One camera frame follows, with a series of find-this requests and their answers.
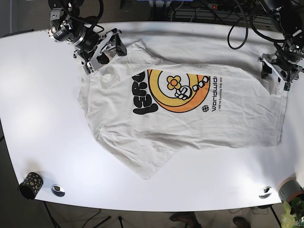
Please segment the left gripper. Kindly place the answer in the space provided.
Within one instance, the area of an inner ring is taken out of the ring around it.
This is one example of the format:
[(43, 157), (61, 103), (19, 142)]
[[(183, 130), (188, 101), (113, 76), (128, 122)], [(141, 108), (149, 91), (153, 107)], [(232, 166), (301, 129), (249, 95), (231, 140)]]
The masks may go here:
[(298, 80), (299, 73), (303, 72), (301, 66), (289, 63), (276, 53), (263, 54), (259, 61), (262, 63), (261, 78), (267, 79), (270, 74), (275, 73), (279, 78), (278, 82), (284, 82), (285, 91), (290, 91), (292, 82)]

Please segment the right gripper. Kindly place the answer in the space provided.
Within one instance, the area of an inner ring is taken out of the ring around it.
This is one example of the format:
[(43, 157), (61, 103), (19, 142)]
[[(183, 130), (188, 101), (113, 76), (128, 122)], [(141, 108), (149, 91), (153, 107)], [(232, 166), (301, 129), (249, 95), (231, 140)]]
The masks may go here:
[(127, 55), (127, 49), (119, 37), (121, 33), (121, 30), (114, 28), (100, 36), (91, 50), (85, 51), (78, 47), (75, 49), (74, 59), (79, 60), (87, 75), (97, 72), (110, 62), (105, 52), (114, 50), (120, 57)]

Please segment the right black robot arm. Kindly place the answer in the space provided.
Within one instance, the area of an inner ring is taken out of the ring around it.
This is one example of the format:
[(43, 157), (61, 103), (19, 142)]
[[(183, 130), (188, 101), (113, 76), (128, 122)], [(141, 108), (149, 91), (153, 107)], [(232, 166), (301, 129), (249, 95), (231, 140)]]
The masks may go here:
[(82, 0), (49, 0), (50, 29), (49, 37), (55, 42), (66, 42), (75, 47), (73, 58), (80, 60), (84, 71), (89, 75), (109, 63), (106, 51), (114, 50), (124, 57), (127, 49), (119, 35), (121, 30), (112, 29), (105, 34), (98, 25), (104, 12), (104, 3), (99, 1), (97, 16), (80, 17)]

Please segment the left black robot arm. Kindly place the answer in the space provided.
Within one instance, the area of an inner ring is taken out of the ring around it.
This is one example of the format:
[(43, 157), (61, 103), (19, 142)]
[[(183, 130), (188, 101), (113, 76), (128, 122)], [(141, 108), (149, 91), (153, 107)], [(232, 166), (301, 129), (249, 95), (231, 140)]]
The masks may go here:
[[(264, 14), (260, 14), (258, 9), (253, 9), (251, 14), (246, 14), (241, 3), (236, 4), (243, 17), (240, 20), (245, 22), (245, 37), (238, 47), (230, 44), (231, 30), (228, 32), (227, 42), (232, 50), (243, 47), (247, 41), (249, 28), (259, 37), (274, 44), (276, 51), (273, 54), (263, 54), (259, 57), (262, 63), (261, 78), (266, 79), (269, 74), (275, 72), (279, 82), (284, 82), (284, 90), (289, 91), (294, 80), (299, 78), (299, 73), (304, 68), (298, 63), (304, 58), (304, 26), (302, 18), (297, 11), (299, 8), (292, 4), (291, 0), (260, 0)], [(282, 33), (283, 39), (274, 39), (260, 33), (254, 23), (254, 16), (265, 16), (272, 20), (276, 29)]]

